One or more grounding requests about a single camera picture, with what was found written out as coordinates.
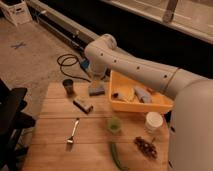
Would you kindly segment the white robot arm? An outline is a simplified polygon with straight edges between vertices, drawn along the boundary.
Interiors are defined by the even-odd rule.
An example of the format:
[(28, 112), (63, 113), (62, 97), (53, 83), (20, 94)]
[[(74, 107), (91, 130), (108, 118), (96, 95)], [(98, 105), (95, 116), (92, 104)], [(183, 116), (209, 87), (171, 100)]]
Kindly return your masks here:
[(92, 73), (110, 68), (174, 101), (168, 171), (213, 171), (213, 79), (121, 53), (110, 34), (90, 42), (84, 53)]

